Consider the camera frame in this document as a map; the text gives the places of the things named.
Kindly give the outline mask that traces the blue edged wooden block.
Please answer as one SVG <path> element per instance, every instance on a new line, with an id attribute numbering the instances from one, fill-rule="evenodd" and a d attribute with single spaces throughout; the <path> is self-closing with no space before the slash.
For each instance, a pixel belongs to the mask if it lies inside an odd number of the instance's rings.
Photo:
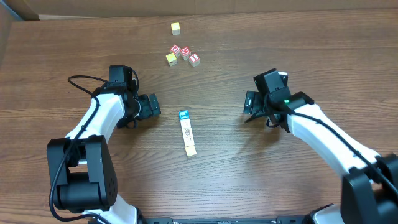
<path id="1" fill-rule="evenodd" d="M 179 120 L 190 119 L 190 114 L 188 110 L 181 110 L 178 112 Z"/>

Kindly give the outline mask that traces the yellow top wooden block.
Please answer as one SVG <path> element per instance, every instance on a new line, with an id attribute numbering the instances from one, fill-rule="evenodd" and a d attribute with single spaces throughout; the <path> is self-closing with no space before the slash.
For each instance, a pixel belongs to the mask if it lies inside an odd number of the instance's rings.
<path id="1" fill-rule="evenodd" d="M 186 155 L 187 155 L 188 158 L 192 158 L 192 157 L 195 157 L 197 155 L 197 151 L 196 151 L 194 145 L 187 146 L 185 148 L 185 152 L 186 152 Z"/>

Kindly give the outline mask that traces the cardboard box back edge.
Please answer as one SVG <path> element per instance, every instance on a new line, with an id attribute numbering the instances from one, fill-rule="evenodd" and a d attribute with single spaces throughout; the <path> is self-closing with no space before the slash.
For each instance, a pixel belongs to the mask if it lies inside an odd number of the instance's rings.
<path id="1" fill-rule="evenodd" d="M 397 0 L 8 0 L 27 20 L 40 16 L 137 17 L 396 8 Z"/>

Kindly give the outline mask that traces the red letter I block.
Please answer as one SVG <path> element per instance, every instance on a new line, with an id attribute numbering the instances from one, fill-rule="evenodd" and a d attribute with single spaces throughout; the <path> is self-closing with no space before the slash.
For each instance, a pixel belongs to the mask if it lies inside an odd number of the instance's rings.
<path id="1" fill-rule="evenodd" d="M 197 65 L 200 64 L 200 58 L 199 58 L 199 56 L 196 53 L 191 54 L 189 56 L 188 60 L 189 60 L 189 62 L 190 62 L 192 67 L 196 67 Z"/>

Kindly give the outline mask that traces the far yellow wooden block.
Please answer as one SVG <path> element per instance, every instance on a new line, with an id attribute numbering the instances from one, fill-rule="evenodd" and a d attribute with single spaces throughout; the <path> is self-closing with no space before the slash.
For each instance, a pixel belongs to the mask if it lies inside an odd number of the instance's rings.
<path id="1" fill-rule="evenodd" d="M 180 35 L 181 34 L 179 22 L 171 23 L 170 26 L 171 26 L 171 30 L 172 30 L 172 35 Z"/>

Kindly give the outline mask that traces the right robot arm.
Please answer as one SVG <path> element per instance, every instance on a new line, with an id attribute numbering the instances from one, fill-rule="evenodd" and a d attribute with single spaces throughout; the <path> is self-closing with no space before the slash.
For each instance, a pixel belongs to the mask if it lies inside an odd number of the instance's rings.
<path id="1" fill-rule="evenodd" d="M 304 92 L 292 94 L 288 74 L 272 69 L 253 78 L 243 113 L 267 118 L 307 143 L 341 178 L 341 203 L 310 212 L 302 223 L 397 223 L 397 155 L 381 156 L 331 121 Z"/>

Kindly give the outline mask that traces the yellow wooden block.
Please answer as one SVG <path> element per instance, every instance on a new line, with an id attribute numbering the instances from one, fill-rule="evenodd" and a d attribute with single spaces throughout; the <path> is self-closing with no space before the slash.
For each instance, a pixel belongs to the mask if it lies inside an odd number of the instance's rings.
<path id="1" fill-rule="evenodd" d="M 171 26 L 171 30 L 172 30 L 172 35 L 180 35 L 181 34 L 179 22 L 171 23 L 170 26 Z"/>
<path id="2" fill-rule="evenodd" d="M 185 152 L 186 152 L 186 155 L 187 155 L 188 158 L 192 158 L 192 157 L 195 157 L 197 155 L 197 151 L 196 151 L 194 145 L 187 146 L 185 148 Z"/>

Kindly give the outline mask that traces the red letter M block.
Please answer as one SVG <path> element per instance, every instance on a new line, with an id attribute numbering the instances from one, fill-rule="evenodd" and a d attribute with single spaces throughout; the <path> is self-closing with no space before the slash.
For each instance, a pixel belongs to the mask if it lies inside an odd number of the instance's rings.
<path id="1" fill-rule="evenodd" d="M 189 47 L 181 48 L 180 52 L 181 52 L 181 56 L 184 60 L 188 60 L 189 56 L 191 56 L 191 54 L 192 54 Z"/>

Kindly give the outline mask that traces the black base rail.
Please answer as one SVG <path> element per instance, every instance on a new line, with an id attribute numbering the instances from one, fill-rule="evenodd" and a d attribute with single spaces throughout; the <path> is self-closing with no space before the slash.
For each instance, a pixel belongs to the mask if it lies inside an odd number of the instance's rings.
<path id="1" fill-rule="evenodd" d="M 137 224 L 313 224 L 313 223 L 343 223 L 337 218 L 321 217 L 319 221 L 310 215 L 279 216 L 276 218 L 239 218 L 239 219 L 173 219 L 173 218 L 138 218 Z"/>

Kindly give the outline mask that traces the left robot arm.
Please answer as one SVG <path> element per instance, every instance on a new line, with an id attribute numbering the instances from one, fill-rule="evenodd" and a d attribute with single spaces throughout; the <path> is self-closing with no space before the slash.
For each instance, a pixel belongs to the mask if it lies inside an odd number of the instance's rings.
<path id="1" fill-rule="evenodd" d="M 155 94 L 139 94 L 137 73 L 126 65 L 110 66 L 102 82 L 89 92 L 91 104 L 78 125 L 47 145 L 50 212 L 61 222 L 145 223 L 118 194 L 108 142 L 114 129 L 160 115 L 159 102 Z"/>

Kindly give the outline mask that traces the yellow block near red blocks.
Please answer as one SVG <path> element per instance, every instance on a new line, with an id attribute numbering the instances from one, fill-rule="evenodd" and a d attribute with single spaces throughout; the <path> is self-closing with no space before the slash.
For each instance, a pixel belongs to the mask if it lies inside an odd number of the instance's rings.
<path id="1" fill-rule="evenodd" d="M 178 60 L 177 57 L 174 53 L 169 53 L 166 55 L 166 59 L 167 59 L 167 63 L 169 66 L 174 66 L 176 64 L 178 64 Z"/>

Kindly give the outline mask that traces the beige picture wooden block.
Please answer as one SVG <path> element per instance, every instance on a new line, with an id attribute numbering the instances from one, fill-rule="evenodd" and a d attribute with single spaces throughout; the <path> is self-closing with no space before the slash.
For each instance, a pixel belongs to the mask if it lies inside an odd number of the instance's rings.
<path id="1" fill-rule="evenodd" d="M 182 129 L 191 128 L 192 127 L 190 119 L 181 119 L 180 120 L 180 125 L 181 125 Z"/>

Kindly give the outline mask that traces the red letter O block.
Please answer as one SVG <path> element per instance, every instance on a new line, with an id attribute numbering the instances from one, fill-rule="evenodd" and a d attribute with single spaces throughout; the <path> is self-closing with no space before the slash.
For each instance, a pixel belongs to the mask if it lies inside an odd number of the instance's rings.
<path id="1" fill-rule="evenodd" d="M 174 44 L 171 48 L 170 48 L 170 53 L 174 53 L 175 56 L 178 58 L 181 54 L 181 48 Z"/>

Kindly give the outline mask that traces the green letter B block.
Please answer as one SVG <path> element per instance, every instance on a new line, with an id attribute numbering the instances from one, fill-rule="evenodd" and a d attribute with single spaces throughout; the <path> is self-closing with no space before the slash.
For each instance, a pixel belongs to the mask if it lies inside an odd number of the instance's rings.
<path id="1" fill-rule="evenodd" d="M 183 138 L 190 138 L 193 136 L 191 128 L 182 128 Z"/>

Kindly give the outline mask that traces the beige drawing wooden block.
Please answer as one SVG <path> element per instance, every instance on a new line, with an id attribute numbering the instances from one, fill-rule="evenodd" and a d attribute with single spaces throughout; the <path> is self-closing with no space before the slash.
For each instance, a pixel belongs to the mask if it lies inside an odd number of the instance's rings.
<path id="1" fill-rule="evenodd" d="M 185 147 L 190 147 L 195 145 L 193 136 L 185 137 L 183 140 Z"/>

